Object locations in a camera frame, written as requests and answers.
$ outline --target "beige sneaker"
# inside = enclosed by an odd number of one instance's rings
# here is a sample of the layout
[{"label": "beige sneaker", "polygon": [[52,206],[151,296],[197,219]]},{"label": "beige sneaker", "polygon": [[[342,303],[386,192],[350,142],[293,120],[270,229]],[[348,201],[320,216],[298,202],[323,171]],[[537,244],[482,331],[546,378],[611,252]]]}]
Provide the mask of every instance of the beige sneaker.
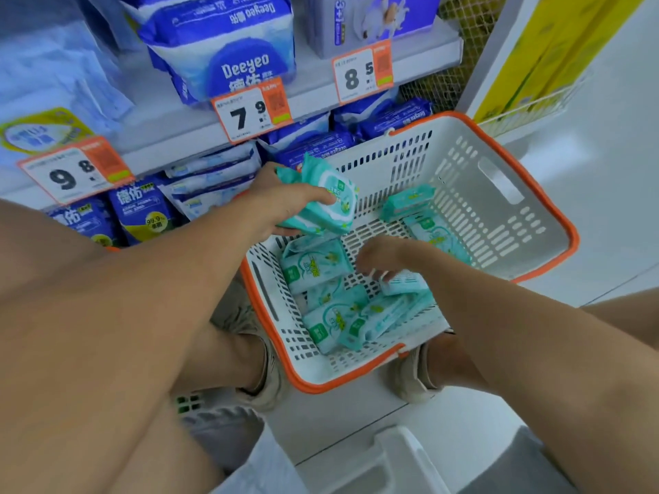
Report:
[{"label": "beige sneaker", "polygon": [[[411,350],[406,358],[393,361],[389,367],[391,390],[410,404],[423,404],[441,391],[441,388],[427,386],[419,377],[419,362],[426,367],[427,352],[428,345],[424,343]],[[423,379],[428,382],[427,374],[425,376]]]},{"label": "beige sneaker", "polygon": [[224,297],[215,309],[211,323],[234,334],[258,336],[266,348],[261,383],[256,393],[236,389],[236,399],[256,411],[265,412],[275,408],[289,388],[284,368],[267,333],[261,326],[244,287],[232,281]]}]

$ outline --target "person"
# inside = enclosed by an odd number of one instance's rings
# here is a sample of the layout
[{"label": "person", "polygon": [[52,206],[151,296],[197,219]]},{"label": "person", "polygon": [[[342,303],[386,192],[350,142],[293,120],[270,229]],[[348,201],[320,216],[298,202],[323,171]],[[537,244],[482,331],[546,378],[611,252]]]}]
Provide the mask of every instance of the person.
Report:
[{"label": "person", "polygon": [[[0,490],[305,492],[260,415],[236,407],[179,419],[172,399],[235,387],[265,410],[281,398],[285,377],[233,278],[278,222],[333,200],[280,186],[266,165],[245,196],[119,253],[0,201]],[[657,291],[574,309],[390,236],[369,241],[357,267],[422,273],[457,333],[392,366],[402,398],[421,402],[445,385],[496,392],[551,452],[527,447],[534,461],[522,458],[537,470],[526,480],[546,485],[515,481],[523,472],[506,452],[498,475],[465,492],[656,490]]]}]

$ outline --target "8.5 price tag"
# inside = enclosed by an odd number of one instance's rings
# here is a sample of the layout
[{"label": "8.5 price tag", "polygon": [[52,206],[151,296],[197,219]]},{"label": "8.5 price tag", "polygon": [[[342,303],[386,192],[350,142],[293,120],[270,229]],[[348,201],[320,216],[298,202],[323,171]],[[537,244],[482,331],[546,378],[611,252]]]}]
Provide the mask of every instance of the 8.5 price tag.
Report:
[{"label": "8.5 price tag", "polygon": [[91,137],[19,161],[19,168],[56,202],[78,199],[127,184],[135,177],[103,137]]},{"label": "8.5 price tag", "polygon": [[384,40],[332,61],[334,82],[343,105],[393,87],[391,41]]},{"label": "8.5 price tag", "polygon": [[284,84],[274,78],[212,100],[231,143],[292,123]]}]

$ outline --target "price tag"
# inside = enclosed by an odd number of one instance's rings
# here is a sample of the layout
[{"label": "price tag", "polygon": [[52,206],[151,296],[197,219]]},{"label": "price tag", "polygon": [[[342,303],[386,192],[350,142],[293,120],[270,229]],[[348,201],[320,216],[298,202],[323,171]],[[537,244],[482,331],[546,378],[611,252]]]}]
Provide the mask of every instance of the price tag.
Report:
[{"label": "price tag", "polygon": [[212,103],[231,143],[240,143],[292,123],[281,78],[222,95]]},{"label": "price tag", "polygon": [[332,61],[339,102],[343,105],[358,98],[393,87],[391,41],[384,40]]},{"label": "price tag", "polygon": [[81,140],[19,161],[18,165],[63,205],[135,180],[103,137]]}]

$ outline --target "gray shorts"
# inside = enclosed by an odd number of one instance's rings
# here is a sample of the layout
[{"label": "gray shorts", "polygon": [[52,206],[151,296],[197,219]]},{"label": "gray shorts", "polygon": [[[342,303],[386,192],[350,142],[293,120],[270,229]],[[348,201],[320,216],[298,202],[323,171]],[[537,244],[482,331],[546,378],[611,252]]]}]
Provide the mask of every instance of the gray shorts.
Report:
[{"label": "gray shorts", "polygon": [[[187,415],[183,422],[228,475],[210,494],[308,494],[265,419],[244,407]],[[521,428],[501,456],[460,494],[577,494]]]}]

